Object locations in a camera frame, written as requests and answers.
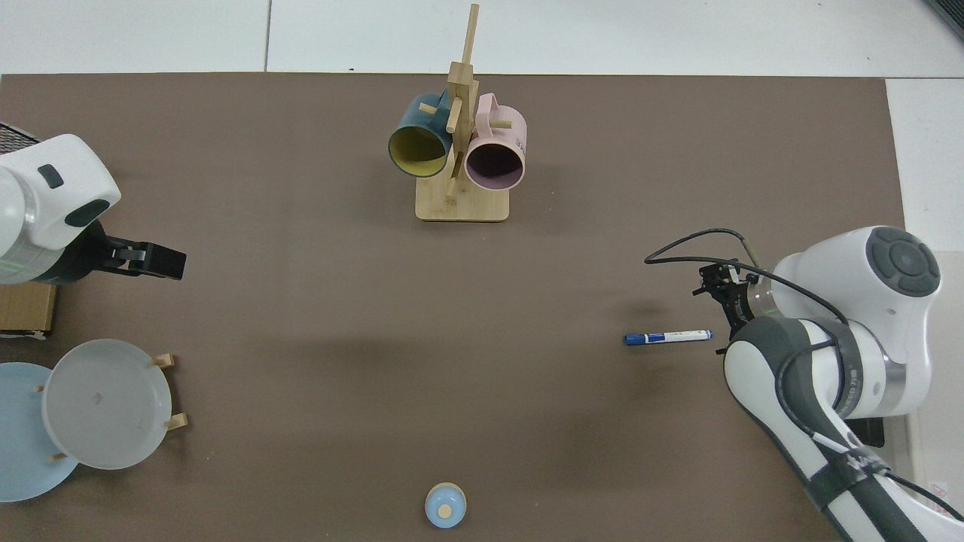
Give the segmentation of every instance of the white floor tile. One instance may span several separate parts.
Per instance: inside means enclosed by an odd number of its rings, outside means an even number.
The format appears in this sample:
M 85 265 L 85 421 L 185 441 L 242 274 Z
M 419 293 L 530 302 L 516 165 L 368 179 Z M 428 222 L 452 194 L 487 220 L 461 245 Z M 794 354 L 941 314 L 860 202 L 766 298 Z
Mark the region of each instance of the white floor tile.
M 268 0 L 3 0 L 0 73 L 264 69 Z
M 934 251 L 964 251 L 964 79 L 887 81 L 904 222 Z
M 448 72 L 468 0 L 274 0 L 268 69 Z M 920 0 L 483 0 L 478 73 L 964 76 Z

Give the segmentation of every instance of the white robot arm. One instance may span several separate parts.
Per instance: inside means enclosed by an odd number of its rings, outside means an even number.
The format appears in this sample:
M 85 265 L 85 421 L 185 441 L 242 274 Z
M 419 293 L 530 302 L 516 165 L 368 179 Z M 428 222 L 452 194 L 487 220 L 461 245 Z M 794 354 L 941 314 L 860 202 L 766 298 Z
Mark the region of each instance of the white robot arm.
M 182 253 L 104 234 L 97 218 L 121 191 L 80 138 L 38 142 L 0 124 L 0 143 L 16 149 L 0 154 L 0 285 L 65 285 L 93 270 L 181 279 Z
M 785 257 L 771 273 L 735 260 L 656 258 L 678 244 L 647 263 L 714 263 L 694 294 L 709 292 L 730 321 L 727 385 L 837 531 L 857 541 L 964 540 L 959 514 L 908 495 L 896 481 L 909 482 L 844 422 L 904 414 L 926 396 L 925 323 L 940 289 L 927 247 L 902 230 L 864 228 Z M 758 274 L 742 280 L 738 269 Z

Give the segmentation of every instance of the pink mug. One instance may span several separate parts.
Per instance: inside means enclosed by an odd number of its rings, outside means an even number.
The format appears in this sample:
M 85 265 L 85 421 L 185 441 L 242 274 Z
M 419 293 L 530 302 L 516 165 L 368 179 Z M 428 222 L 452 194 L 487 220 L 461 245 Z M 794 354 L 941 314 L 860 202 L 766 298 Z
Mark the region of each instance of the pink mug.
M 466 151 L 466 174 L 486 190 L 508 190 L 525 175 L 525 137 L 522 114 L 499 105 L 495 95 L 479 97 L 475 130 Z

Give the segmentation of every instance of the wooden mug stand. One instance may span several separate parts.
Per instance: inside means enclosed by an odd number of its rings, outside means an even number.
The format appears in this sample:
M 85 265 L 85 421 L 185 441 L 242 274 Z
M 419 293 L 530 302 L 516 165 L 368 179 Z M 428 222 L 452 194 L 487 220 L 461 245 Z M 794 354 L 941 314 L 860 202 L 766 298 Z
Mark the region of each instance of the wooden mug stand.
M 415 179 L 415 216 L 421 220 L 501 222 L 509 218 L 509 191 L 480 188 L 469 180 L 465 170 L 465 156 L 475 124 L 479 88 L 479 82 L 473 78 L 470 62 L 478 13 L 479 5 L 472 4 L 462 62 L 453 62 L 448 70 L 451 112 L 445 131 L 452 134 L 452 149 L 441 172 Z M 431 107 L 423 106 L 419 109 L 435 113 Z

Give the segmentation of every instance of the wooden peg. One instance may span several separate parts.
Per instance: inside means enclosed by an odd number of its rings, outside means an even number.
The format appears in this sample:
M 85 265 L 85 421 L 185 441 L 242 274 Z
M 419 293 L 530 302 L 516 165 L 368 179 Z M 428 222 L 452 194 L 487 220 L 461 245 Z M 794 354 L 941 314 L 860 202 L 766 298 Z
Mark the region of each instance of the wooden peg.
M 168 368 L 170 366 L 174 366 L 174 356 L 171 354 L 161 354 L 153 360 L 150 360 L 150 364 L 160 368 Z
M 475 23 L 479 19 L 479 5 L 472 4 L 469 8 L 469 27 L 466 30 L 466 46 L 462 49 L 462 64 L 472 61 L 472 44 L 475 43 Z
M 473 79 L 469 87 L 469 132 L 475 128 L 475 108 L 479 103 L 479 80 Z
M 445 185 L 445 199 L 455 204 L 458 201 L 458 189 L 460 180 L 468 180 L 465 176 L 466 170 L 463 163 L 466 161 L 466 154 L 459 152 L 455 157 L 455 168 L 452 170 L 452 178 Z
M 185 425 L 187 425 L 187 415 L 183 412 L 171 416 L 170 420 L 164 422 L 164 428 L 168 431 L 178 429 L 178 427 L 183 427 Z
M 455 96 L 452 100 L 452 110 L 448 113 L 448 123 L 445 124 L 445 131 L 454 134 L 455 127 L 459 123 L 459 115 L 462 113 L 462 99 Z

